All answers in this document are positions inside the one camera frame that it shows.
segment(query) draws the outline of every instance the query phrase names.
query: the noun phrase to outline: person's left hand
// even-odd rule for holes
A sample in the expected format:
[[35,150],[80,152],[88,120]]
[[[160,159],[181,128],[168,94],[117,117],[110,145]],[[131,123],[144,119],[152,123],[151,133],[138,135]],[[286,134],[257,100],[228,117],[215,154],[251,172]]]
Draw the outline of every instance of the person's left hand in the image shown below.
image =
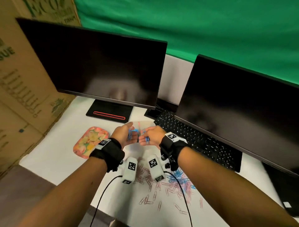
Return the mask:
[[132,132],[132,139],[128,140],[129,129],[133,130],[133,122],[128,122],[123,126],[117,127],[112,133],[111,137],[116,139],[121,144],[121,149],[123,150],[124,146],[136,143],[138,139],[138,133]]

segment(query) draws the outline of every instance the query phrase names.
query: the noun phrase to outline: hand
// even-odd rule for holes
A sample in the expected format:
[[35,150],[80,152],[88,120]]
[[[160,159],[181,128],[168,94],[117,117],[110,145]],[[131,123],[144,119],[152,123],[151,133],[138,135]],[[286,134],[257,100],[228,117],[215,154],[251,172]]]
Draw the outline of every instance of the hand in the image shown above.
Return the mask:
[[[152,126],[145,129],[145,133],[139,136],[139,143],[142,146],[155,145],[160,149],[159,145],[165,136],[165,131],[160,126]],[[149,144],[146,144],[145,137],[149,137]]]
[[129,129],[133,130],[133,122],[128,122],[123,126],[117,127],[112,133],[111,137],[116,139],[121,144],[121,149],[129,144],[136,143],[138,139],[138,133],[132,132],[132,139],[128,141]]

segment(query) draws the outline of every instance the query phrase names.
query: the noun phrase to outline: black monitor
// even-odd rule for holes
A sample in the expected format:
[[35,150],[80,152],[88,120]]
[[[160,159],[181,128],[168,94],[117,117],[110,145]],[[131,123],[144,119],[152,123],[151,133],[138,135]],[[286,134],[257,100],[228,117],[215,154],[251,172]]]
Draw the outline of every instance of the black monitor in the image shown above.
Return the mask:
[[295,84],[198,55],[176,118],[299,175],[298,98]]
[[167,42],[17,21],[59,92],[155,109]]

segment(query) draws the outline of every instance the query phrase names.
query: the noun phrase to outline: person's right hand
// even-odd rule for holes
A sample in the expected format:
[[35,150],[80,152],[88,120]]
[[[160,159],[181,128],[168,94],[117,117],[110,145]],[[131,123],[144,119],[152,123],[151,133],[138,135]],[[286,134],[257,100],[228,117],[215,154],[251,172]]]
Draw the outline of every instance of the person's right hand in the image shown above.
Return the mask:
[[[139,143],[142,146],[155,145],[160,149],[159,144],[165,136],[165,131],[160,126],[152,126],[145,129],[145,133],[139,136]],[[149,137],[149,144],[146,144],[145,137]]]

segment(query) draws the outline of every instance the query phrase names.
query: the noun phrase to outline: white wall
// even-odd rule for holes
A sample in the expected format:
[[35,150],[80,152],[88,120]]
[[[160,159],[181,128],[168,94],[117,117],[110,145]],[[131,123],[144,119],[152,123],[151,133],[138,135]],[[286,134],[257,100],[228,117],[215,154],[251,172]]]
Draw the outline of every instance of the white wall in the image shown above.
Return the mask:
[[179,104],[193,63],[170,55],[165,56],[158,98]]

